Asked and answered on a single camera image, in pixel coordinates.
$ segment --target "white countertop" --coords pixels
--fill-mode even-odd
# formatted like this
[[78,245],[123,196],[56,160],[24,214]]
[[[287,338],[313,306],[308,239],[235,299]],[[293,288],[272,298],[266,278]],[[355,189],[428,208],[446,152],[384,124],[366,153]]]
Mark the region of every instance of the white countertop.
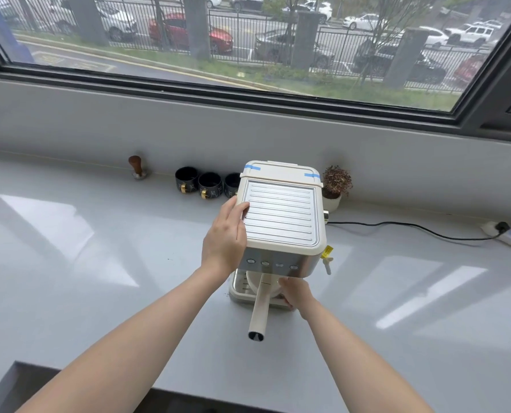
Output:
[[[172,177],[0,154],[0,379],[14,361],[64,368],[200,261],[224,198]],[[411,221],[476,236],[479,221],[349,204],[331,220]],[[323,304],[438,412],[511,412],[511,248],[417,229],[327,226]],[[272,311],[247,337],[249,306],[227,284],[204,305],[155,387],[283,412],[346,411],[299,313]]]

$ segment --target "grass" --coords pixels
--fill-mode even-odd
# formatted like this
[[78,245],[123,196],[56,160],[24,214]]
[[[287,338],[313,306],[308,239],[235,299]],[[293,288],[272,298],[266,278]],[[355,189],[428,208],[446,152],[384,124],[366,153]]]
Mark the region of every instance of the grass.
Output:
[[120,53],[134,58],[146,59],[165,65],[174,65],[206,73],[257,82],[277,89],[286,89],[312,97],[337,98],[365,103],[387,104],[426,110],[450,111],[459,93],[425,91],[422,89],[387,89],[381,82],[367,80],[364,85],[355,77],[331,76],[326,73],[308,73],[283,65],[249,66],[219,60],[197,61],[189,55],[158,50],[141,50],[121,47],[99,47],[86,44],[76,36],[53,34],[26,34],[55,42],[72,43],[92,47],[109,53]]

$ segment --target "portafilter handle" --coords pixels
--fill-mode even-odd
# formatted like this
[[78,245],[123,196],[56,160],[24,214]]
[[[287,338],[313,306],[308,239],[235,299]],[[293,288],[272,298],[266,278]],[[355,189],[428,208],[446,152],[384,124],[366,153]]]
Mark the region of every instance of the portafilter handle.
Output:
[[255,296],[254,311],[248,329],[248,337],[261,342],[265,338],[269,301],[271,300],[271,274],[261,274],[259,288]]

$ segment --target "power cord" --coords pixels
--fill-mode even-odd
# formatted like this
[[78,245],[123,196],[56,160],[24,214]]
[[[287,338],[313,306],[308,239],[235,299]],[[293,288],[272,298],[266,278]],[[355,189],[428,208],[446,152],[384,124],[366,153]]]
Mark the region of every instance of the power cord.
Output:
[[510,226],[506,222],[500,222],[498,223],[495,228],[498,230],[498,234],[494,236],[486,236],[484,238],[454,238],[451,236],[445,236],[441,235],[439,233],[436,233],[426,227],[417,225],[415,223],[404,223],[404,222],[379,222],[379,223],[362,223],[362,222],[328,222],[328,225],[361,225],[361,226],[383,226],[383,225],[399,225],[399,226],[411,226],[411,227],[417,227],[418,229],[425,230],[426,232],[431,233],[432,235],[439,236],[443,239],[448,239],[450,241],[489,241],[491,239],[496,239],[503,233],[506,233],[508,230],[510,230]]

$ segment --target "human hand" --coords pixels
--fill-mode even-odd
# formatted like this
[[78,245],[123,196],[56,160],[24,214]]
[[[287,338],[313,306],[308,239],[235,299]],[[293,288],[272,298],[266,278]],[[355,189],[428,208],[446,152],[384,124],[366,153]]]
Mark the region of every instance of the human hand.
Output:
[[286,297],[288,306],[297,308],[301,317],[307,320],[308,310],[311,305],[317,302],[317,299],[311,294],[307,281],[301,278],[282,277],[279,278],[279,284],[282,287],[282,294]]
[[202,268],[219,275],[221,284],[238,268],[246,249],[246,228],[242,214],[250,203],[236,205],[236,196],[219,211],[202,244]]

